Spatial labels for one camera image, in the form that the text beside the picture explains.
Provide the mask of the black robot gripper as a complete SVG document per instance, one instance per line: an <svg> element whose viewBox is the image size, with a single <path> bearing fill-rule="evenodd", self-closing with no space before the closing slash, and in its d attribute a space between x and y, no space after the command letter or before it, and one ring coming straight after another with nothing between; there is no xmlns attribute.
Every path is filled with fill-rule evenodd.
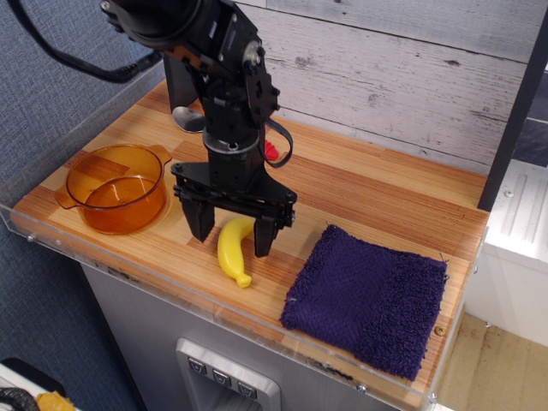
<svg viewBox="0 0 548 411"><path fill-rule="evenodd" d="M210 148L206 162L176 163L171 173L188 226L200 242L211 233L217 208L256 218L253 234L258 258L268 256L278 230L295 221L296 193L266 172L260 143L239 152Z"/></svg>

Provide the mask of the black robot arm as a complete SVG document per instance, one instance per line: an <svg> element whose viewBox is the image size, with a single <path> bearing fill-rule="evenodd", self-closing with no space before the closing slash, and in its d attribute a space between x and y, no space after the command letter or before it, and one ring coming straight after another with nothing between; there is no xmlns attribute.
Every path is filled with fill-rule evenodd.
<svg viewBox="0 0 548 411"><path fill-rule="evenodd" d="M204 241L221 208L253 217L255 254L265 257L295 220L295 192L265 169L265 131L278 89L265 67L257 27L232 1L106 1L114 28L182 63L205 112L204 163L176 163L176 196L194 237Z"/></svg>

